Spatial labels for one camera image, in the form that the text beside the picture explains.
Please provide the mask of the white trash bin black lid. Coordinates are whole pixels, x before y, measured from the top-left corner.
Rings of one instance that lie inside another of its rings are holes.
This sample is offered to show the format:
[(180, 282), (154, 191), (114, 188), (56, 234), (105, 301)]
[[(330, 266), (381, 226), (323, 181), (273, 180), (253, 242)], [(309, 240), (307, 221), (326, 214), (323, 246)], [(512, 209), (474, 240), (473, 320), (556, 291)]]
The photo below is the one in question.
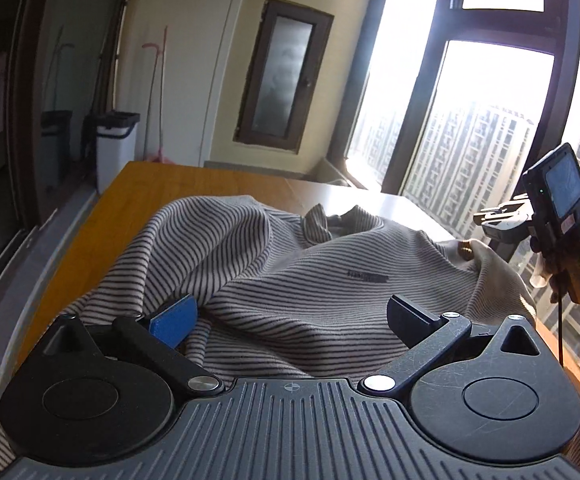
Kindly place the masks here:
[(94, 141), (97, 191), (106, 192), (124, 167), (135, 160), (140, 115), (120, 110), (86, 117), (89, 139)]

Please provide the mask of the grey striped sweater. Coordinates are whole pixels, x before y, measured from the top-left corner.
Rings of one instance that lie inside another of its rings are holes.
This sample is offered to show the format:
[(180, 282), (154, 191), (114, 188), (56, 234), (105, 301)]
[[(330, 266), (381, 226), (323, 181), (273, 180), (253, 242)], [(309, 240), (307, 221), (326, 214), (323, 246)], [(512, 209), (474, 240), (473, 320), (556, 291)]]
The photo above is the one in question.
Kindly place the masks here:
[[(187, 295), (178, 351), (218, 396), (175, 396), (112, 330)], [(368, 396), (358, 382), (407, 351), (394, 295), (471, 335), (405, 396)], [(159, 210), (48, 327), (0, 426), (0, 479), (580, 479), (579, 394), (495, 252), (249, 196)]]

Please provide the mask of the dark framed frosted window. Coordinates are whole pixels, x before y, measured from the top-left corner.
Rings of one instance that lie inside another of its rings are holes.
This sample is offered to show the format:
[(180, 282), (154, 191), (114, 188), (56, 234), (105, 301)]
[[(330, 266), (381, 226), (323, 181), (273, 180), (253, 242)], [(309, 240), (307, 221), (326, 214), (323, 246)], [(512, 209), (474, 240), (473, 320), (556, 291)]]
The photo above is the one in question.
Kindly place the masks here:
[(235, 140), (296, 153), (301, 146), (334, 16), (266, 0)]

